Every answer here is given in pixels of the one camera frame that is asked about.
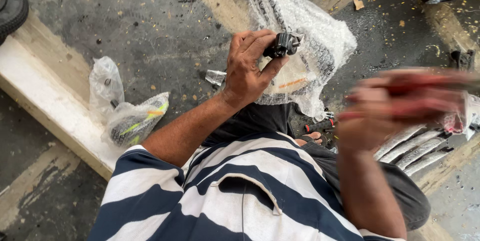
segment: navy and white striped shirt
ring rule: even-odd
[[[403,240],[358,230],[321,168],[281,133],[202,150],[182,169],[140,145],[117,161],[89,240]]]

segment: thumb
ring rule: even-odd
[[[272,81],[288,61],[288,56],[272,59],[261,71],[260,79],[264,82]]]

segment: right hand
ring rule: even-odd
[[[289,58],[275,58],[260,71],[257,60],[276,38],[268,29],[236,33],[230,43],[225,89],[221,95],[232,108],[240,110],[257,100]]]

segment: plastic bag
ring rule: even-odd
[[[90,80],[90,113],[98,121],[105,121],[113,112],[110,101],[125,101],[123,85],[115,63],[108,56],[93,59],[95,64]]]
[[[109,117],[102,139],[128,148],[141,144],[169,108],[169,93],[164,92],[140,105],[120,103]]]
[[[465,107],[465,124],[463,125],[463,133],[467,140],[473,136],[476,132],[470,128],[471,124],[480,124],[480,98],[475,95],[469,94],[466,97],[466,107]]]
[[[258,104],[296,102],[300,110],[323,119],[320,93],[347,61],[357,41],[343,21],[337,21],[308,0],[249,0],[252,29],[268,28],[302,38],[297,53],[272,80]],[[262,58],[263,69],[271,59]]]

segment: black pants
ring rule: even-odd
[[[289,122],[291,105],[258,105],[249,104],[217,128],[203,142],[203,146],[214,146],[223,142],[231,142],[240,137],[257,132],[281,132],[294,138]],[[323,170],[327,182],[339,195],[340,179],[337,171],[337,155],[327,148],[308,142],[302,148]],[[408,230],[423,226],[430,215],[430,204],[420,188],[393,164],[380,163],[385,177],[402,210]]]

